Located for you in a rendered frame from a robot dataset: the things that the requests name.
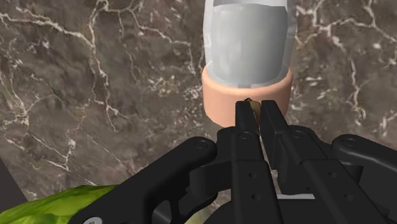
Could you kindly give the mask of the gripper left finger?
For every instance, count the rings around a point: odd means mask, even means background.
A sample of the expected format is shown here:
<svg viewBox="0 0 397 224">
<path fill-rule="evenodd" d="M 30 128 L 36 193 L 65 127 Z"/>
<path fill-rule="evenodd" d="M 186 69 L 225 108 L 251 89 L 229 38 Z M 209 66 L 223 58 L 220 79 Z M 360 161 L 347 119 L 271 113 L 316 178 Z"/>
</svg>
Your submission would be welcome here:
<svg viewBox="0 0 397 224">
<path fill-rule="evenodd" d="M 192 137 L 78 211 L 68 224 L 185 224 L 230 190 L 232 199 L 214 215 L 226 224 L 255 224 L 267 214 L 283 224 L 262 144 L 270 114 L 283 120 L 274 101 L 239 101 L 233 127 L 215 141 Z"/>
</svg>

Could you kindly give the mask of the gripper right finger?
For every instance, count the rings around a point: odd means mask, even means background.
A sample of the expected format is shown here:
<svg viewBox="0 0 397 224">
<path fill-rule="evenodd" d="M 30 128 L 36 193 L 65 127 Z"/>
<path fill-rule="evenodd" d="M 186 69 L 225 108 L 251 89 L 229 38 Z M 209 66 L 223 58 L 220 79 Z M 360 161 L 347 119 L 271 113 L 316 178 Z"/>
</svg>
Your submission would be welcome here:
<svg viewBox="0 0 397 224">
<path fill-rule="evenodd" d="M 312 193 L 334 224 L 397 224 L 397 151 L 354 134 L 322 142 L 261 103 L 260 133 L 285 194 Z"/>
</svg>

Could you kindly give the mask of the green leafy vegetable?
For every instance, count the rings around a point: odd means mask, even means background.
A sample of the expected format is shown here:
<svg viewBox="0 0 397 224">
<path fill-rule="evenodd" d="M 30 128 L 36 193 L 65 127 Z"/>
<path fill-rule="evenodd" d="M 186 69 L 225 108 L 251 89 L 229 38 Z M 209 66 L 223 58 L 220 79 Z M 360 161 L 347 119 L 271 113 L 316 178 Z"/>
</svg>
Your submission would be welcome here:
<svg viewBox="0 0 397 224">
<path fill-rule="evenodd" d="M 67 224 L 73 215 L 116 185 L 81 185 L 0 213 L 0 224 Z"/>
</svg>

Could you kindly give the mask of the clear jar with peach base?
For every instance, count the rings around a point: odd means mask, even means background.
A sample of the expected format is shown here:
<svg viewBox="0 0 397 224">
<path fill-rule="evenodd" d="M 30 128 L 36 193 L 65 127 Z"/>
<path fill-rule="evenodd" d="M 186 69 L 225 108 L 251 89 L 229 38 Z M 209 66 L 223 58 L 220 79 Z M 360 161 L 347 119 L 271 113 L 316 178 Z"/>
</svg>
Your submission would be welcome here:
<svg viewBox="0 0 397 224">
<path fill-rule="evenodd" d="M 274 100 L 288 110 L 296 0 L 205 0 L 202 92 L 206 115 L 235 124 L 235 103 Z"/>
</svg>

